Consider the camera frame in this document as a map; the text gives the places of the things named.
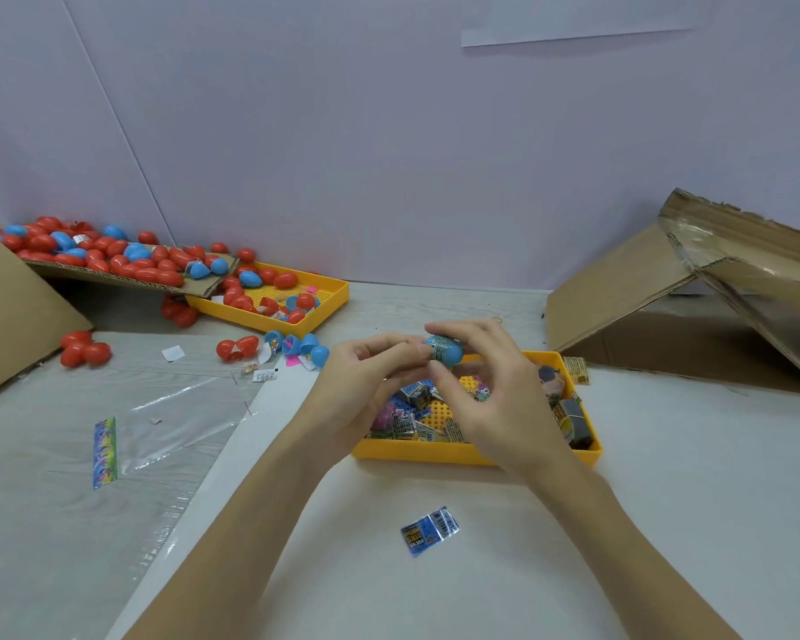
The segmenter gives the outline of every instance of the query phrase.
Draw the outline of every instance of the person's left hand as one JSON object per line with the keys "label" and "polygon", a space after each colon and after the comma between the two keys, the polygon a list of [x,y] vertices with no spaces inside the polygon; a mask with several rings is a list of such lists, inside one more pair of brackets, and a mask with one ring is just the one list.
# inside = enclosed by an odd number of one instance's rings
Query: person's left hand
{"label": "person's left hand", "polygon": [[388,398],[428,375],[423,337],[377,334],[335,345],[296,416],[282,432],[328,471],[364,438]]}

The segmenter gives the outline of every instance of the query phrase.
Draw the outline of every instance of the white wall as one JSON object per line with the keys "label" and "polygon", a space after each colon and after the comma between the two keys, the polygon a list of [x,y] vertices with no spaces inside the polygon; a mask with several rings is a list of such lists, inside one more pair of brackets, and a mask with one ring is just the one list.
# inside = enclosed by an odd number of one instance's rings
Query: white wall
{"label": "white wall", "polygon": [[0,0],[0,223],[168,231],[62,0]]}
{"label": "white wall", "polygon": [[[65,2],[179,242],[355,280],[553,288],[675,186],[800,228],[800,0],[467,50],[460,0]],[[70,137],[61,156],[110,156],[91,129]]]}

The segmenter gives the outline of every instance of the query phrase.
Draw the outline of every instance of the hand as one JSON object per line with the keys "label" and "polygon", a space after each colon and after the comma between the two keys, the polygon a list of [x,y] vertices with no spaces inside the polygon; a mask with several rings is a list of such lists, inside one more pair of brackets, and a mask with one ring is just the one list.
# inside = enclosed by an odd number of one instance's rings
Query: hand
{"label": "hand", "polygon": [[431,353],[423,337],[400,333],[335,345],[282,436],[328,471],[364,438],[389,397],[428,376]]}
{"label": "hand", "polygon": [[[494,319],[427,323],[426,330],[463,343],[479,361],[459,364],[453,374],[430,362],[438,392],[468,440],[504,469],[530,480],[540,471],[578,462],[548,406],[536,366]],[[480,376],[491,397],[476,402],[457,377]]]}

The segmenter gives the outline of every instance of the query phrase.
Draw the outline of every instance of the forearm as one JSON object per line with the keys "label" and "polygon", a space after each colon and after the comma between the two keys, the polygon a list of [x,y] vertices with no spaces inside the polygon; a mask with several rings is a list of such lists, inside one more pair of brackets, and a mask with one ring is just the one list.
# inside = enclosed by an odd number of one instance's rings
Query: forearm
{"label": "forearm", "polygon": [[575,463],[556,479],[536,476],[529,484],[587,561],[631,640],[740,640],[640,533],[601,476]]}
{"label": "forearm", "polygon": [[279,436],[125,640],[236,638],[322,478]]}

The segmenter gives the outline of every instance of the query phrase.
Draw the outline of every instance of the cardboard box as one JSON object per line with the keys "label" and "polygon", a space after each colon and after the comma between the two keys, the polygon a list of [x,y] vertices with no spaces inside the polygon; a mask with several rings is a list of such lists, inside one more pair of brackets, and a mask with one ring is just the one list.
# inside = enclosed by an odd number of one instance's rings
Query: cardboard box
{"label": "cardboard box", "polygon": [[92,324],[0,244],[0,385]]}
{"label": "cardboard box", "polygon": [[[146,245],[145,248],[152,251],[154,246]],[[214,255],[224,258],[225,262],[228,263],[229,271],[233,271],[237,268],[237,265],[240,264],[240,259],[238,257],[230,256],[226,253],[217,253]],[[157,290],[158,292],[189,294],[190,296],[200,296],[203,299],[208,299],[213,296],[216,287],[224,278],[224,276],[216,276],[214,274],[198,280],[190,278],[189,276],[184,276],[184,284],[180,288],[171,288],[168,285],[159,285],[158,283],[149,283],[144,280],[136,280],[133,278],[122,278],[120,276],[114,276],[113,274],[105,274],[102,271],[86,269],[85,267],[71,267],[68,264],[42,263],[37,260],[27,260],[26,263],[40,276],[74,278],[77,280],[89,280],[91,282],[128,288],[144,288]]]}
{"label": "cardboard box", "polygon": [[[731,310],[653,309],[694,279]],[[800,392],[800,231],[676,189],[548,296],[545,323],[552,350],[591,364]]]}

